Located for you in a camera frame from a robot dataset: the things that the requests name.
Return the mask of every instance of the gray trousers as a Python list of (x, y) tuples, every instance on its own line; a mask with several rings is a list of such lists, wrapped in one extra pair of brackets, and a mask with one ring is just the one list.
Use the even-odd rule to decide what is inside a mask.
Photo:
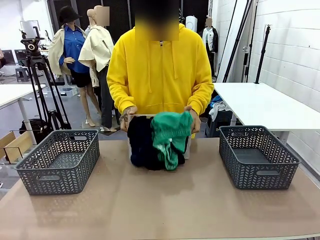
[(101, 112), (102, 112), (102, 123), (101, 125), (106, 128), (112, 126), (112, 109), (114, 101), (110, 95), (109, 87), (107, 84), (107, 73), (109, 66), (105, 66), (104, 69), (97, 72), (99, 84), (101, 88)]

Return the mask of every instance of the brown table top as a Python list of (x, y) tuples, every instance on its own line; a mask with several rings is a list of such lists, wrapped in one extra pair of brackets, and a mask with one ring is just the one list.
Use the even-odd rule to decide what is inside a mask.
[(219, 140), (192, 141), (176, 172), (131, 165), (126, 141), (101, 141), (84, 190), (29, 196), (21, 180), (0, 201), (1, 240), (277, 238), (320, 235), (320, 190), (300, 169), (289, 190), (238, 190)]

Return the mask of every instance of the green garment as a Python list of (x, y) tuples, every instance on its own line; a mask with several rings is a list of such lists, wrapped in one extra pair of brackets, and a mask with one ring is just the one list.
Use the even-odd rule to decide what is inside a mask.
[(191, 135), (193, 118), (190, 112), (161, 112), (151, 121), (153, 147), (158, 149), (158, 160), (173, 171), (178, 166), (178, 153), (185, 153), (186, 137)]

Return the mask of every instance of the mannequin hand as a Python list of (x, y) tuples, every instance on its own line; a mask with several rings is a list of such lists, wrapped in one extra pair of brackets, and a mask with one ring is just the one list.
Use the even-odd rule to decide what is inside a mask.
[(121, 130), (127, 132), (129, 123), (128, 123), (128, 115), (134, 115), (138, 111), (138, 108), (136, 106), (129, 106), (127, 107), (124, 111), (122, 116), (120, 117), (121, 120), (121, 125), (120, 128)]
[(193, 118), (193, 123), (192, 123), (192, 125), (191, 125), (191, 133), (192, 133), (192, 134), (195, 134), (195, 133), (200, 132), (201, 120), (200, 120), (198, 114), (196, 113), (196, 111), (193, 110), (193, 109), (192, 109), (192, 106), (190, 106), (190, 105), (189, 105), (189, 106), (186, 106), (186, 107), (184, 108), (184, 111), (185, 111), (185, 112), (186, 112), (186, 111), (190, 112), (190, 114), (191, 114), (191, 116), (192, 116), (192, 118)]
[(73, 64), (75, 62), (75, 60), (69, 56), (69, 57), (64, 58), (63, 62), (66, 64)]

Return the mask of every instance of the background desk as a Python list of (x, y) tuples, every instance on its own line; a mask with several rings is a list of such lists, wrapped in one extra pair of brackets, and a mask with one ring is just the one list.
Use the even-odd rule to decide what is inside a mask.
[(264, 83), (215, 83), (214, 89), (243, 125), (280, 132), (286, 143), (293, 130), (320, 130), (320, 113)]
[[(23, 121), (27, 130), (32, 130), (27, 112), (24, 106), (23, 101), (29, 101), (29, 99), (24, 98), (23, 96), (33, 93), (33, 88), (31, 84), (1, 84), (0, 85), (0, 109), (3, 109), (15, 102), (18, 102)], [(34, 133), (30, 131), (33, 144), (36, 145), (36, 139)]]
[(127, 141), (101, 141), (100, 158), (80, 194), (29, 196), (19, 180), (0, 201), (0, 239), (320, 235), (320, 190), (302, 170), (288, 190), (238, 190), (218, 150), (219, 139), (195, 139), (190, 159), (176, 172), (147, 171), (131, 165)]

